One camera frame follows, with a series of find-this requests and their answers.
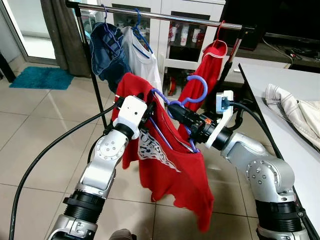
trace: doorway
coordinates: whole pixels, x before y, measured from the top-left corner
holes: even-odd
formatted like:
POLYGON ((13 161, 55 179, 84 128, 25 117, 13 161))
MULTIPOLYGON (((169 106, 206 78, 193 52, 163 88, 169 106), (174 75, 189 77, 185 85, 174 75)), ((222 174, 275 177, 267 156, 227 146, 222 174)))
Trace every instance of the doorway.
POLYGON ((0 0, 0 10, 27 62, 57 64, 40 0, 0 0))

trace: curtain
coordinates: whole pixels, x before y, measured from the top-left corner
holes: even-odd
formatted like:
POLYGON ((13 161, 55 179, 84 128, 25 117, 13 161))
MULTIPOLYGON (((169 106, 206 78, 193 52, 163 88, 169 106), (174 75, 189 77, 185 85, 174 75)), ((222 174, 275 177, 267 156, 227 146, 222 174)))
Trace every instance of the curtain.
POLYGON ((40 1, 58 65, 72 75, 89 77, 91 70, 72 9, 65 0, 40 1))

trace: printed graphic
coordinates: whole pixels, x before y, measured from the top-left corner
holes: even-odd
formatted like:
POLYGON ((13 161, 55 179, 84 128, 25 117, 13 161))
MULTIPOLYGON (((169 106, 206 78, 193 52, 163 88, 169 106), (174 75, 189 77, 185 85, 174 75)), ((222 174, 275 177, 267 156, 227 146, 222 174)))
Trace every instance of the printed graphic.
POLYGON ((141 129, 138 143, 138 155, 141 160, 157 159, 162 164, 181 173, 176 166, 168 160, 166 153, 161 148, 157 140, 155 140, 148 132, 141 129))

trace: red shirt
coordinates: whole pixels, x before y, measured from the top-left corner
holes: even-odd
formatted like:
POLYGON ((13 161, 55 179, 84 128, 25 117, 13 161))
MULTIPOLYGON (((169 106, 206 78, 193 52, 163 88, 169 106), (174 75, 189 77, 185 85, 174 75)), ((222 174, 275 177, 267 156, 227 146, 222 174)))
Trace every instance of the red shirt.
MULTIPOLYGON (((207 46, 203 51, 202 62, 197 68, 197 70, 192 75, 198 75, 202 77, 206 84, 208 85, 208 93, 210 93, 217 83, 217 79, 220 74, 222 60, 227 54, 227 44, 224 41, 216 40, 207 46)), ((193 79, 187 82, 183 88, 179 101, 182 102, 187 97, 192 99, 199 98, 204 91, 204 87, 199 80, 193 79)), ((203 101, 198 103, 187 102, 184 106, 192 111, 197 111, 203 101)), ((183 139, 188 139, 188 134, 185 127, 180 124, 178 132, 183 137, 183 139)))
MULTIPOLYGON (((164 195, 175 197, 174 205, 192 210, 198 216, 198 227, 207 231, 210 226, 214 198, 208 185, 204 157, 192 153, 190 144, 183 140, 174 127, 159 100, 150 90, 153 87, 141 77, 131 73, 124 75, 118 85, 116 94, 122 97, 144 94, 144 101, 156 102, 152 119, 155 121, 173 149, 163 141, 150 120, 145 130, 140 131, 138 139, 131 140, 126 147, 122 166, 128 168, 131 161, 139 160, 140 182, 144 188, 152 191, 151 200, 160 200, 164 195)), ((112 119, 119 113, 114 109, 112 119)))

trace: white cloth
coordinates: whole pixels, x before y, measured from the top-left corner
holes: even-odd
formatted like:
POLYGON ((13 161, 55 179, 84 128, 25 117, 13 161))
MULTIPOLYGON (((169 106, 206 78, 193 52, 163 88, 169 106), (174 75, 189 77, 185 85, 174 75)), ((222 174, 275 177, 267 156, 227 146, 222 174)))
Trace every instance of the white cloth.
POLYGON ((124 36, 122 41, 123 49, 128 59, 132 73, 147 80, 154 88, 162 92, 162 84, 157 65, 157 58, 153 53, 147 51, 141 45, 130 26, 124 27, 122 29, 122 32, 124 36), (149 58, 139 52, 133 46, 133 44, 149 58))
POLYGON ((286 90, 269 84, 265 90, 268 107, 293 126, 320 149, 320 101, 296 100, 286 90))

